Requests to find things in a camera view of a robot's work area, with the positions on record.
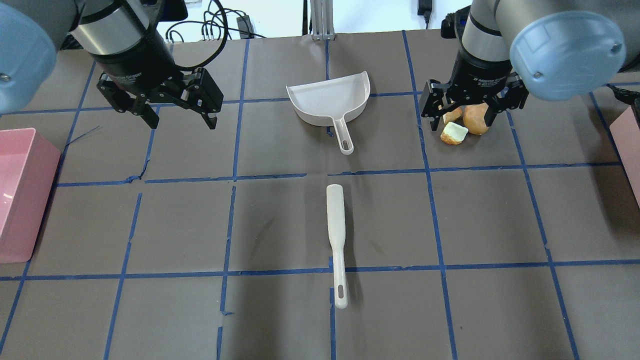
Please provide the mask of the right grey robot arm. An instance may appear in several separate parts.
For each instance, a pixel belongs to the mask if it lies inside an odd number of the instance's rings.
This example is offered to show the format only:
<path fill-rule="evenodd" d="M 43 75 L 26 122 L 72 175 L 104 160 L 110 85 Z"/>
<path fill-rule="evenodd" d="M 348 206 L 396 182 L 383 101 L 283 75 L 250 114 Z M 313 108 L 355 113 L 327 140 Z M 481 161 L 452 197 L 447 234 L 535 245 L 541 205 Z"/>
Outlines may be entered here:
<path fill-rule="evenodd" d="M 440 34 L 458 42 L 448 82 L 419 99 L 432 130 L 462 106 L 486 104 L 491 126 L 529 95 L 566 101 L 639 66 L 637 0 L 474 0 L 449 13 Z"/>

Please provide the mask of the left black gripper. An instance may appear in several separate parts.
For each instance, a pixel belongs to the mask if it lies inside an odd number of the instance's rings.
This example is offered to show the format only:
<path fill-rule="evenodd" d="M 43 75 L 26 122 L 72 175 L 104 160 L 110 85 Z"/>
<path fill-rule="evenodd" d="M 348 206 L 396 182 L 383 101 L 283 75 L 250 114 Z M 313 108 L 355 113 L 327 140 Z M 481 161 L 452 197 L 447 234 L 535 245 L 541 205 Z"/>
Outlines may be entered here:
<path fill-rule="evenodd" d="M 94 59 L 103 71 L 96 87 L 115 111 L 130 112 L 156 129 L 159 116 L 147 101 L 162 103 L 160 92 L 177 96 L 185 88 L 190 109 L 201 115 L 208 129 L 217 127 L 224 101 L 220 87 L 203 67 L 185 76 L 162 39 L 140 39 L 118 54 L 96 54 Z"/>

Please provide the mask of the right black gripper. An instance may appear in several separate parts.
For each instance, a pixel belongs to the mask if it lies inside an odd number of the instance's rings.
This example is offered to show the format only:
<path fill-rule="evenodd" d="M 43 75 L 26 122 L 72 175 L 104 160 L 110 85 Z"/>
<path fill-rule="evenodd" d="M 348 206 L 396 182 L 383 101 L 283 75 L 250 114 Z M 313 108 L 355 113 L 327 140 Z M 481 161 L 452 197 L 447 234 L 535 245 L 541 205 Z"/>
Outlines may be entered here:
<path fill-rule="evenodd" d="M 512 69 L 510 60 L 487 61 L 460 48 L 450 82 L 426 82 L 420 96 L 420 116 L 429 118 L 430 130 L 435 132 L 444 114 L 462 106 L 486 103 L 483 119 L 491 127 L 498 114 L 523 109 L 530 95 L 521 76 Z M 506 92 L 499 96 L 505 87 Z"/>

